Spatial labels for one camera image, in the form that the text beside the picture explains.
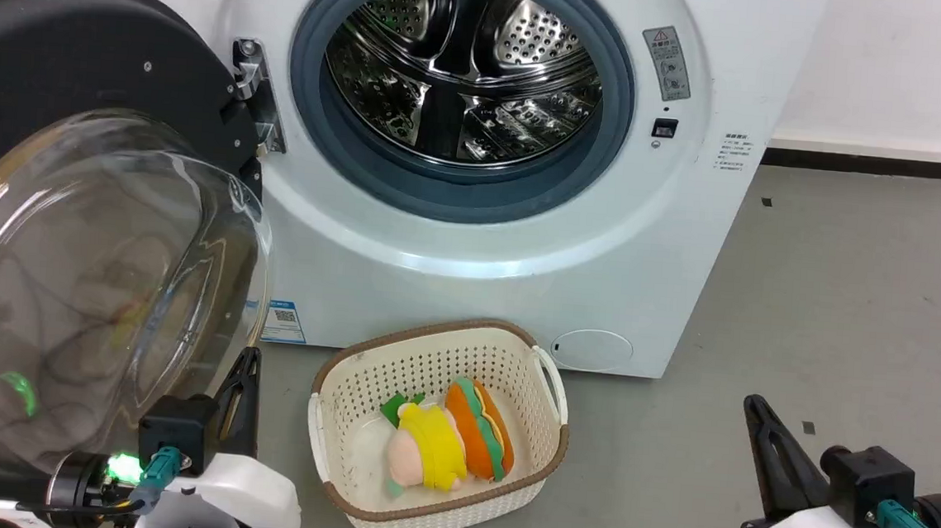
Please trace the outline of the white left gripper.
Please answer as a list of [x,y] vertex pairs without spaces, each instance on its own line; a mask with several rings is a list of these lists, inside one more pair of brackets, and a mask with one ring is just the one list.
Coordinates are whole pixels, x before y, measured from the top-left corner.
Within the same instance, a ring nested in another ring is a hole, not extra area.
[[254,459],[261,364],[260,348],[246,347],[216,391],[216,450],[222,454],[201,475],[176,477],[134,528],[301,528],[292,481]]

